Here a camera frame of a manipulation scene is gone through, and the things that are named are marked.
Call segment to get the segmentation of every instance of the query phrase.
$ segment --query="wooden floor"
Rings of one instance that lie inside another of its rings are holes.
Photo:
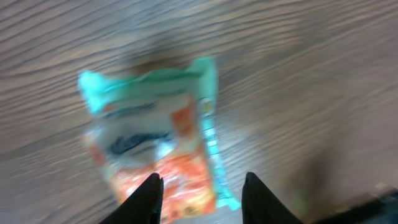
[[[96,223],[116,208],[80,143],[90,118],[78,71],[202,55],[220,68],[216,123],[237,197],[254,171],[311,222],[398,187],[397,28],[396,0],[2,0],[1,219]]]

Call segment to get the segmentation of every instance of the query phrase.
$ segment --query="blue logo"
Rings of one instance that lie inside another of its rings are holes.
[[[117,140],[109,147],[109,150],[116,155],[121,155],[144,142],[154,140],[171,141],[172,138],[170,133],[135,134],[129,138],[119,136]]]

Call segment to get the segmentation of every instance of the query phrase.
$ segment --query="laminate floor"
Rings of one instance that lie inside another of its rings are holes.
[[[80,142],[78,71],[202,55],[218,61],[216,127],[237,197],[254,171],[310,223],[398,187],[397,27],[396,0],[2,0],[2,220],[96,223],[117,207]]]

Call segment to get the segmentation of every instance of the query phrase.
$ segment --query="snack bag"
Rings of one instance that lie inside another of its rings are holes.
[[[239,202],[228,190],[213,127],[217,72],[212,58],[186,70],[138,77],[80,75],[93,117],[84,142],[122,203],[152,173],[164,179],[162,223]]]

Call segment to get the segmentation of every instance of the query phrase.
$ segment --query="wood grain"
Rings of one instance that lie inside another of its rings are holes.
[[[90,118],[78,71],[202,55],[218,60],[217,129],[238,197],[254,171],[311,222],[377,183],[398,187],[396,27],[395,0],[3,0],[2,220],[96,223],[116,208],[80,144]],[[190,222],[241,214],[178,223]]]

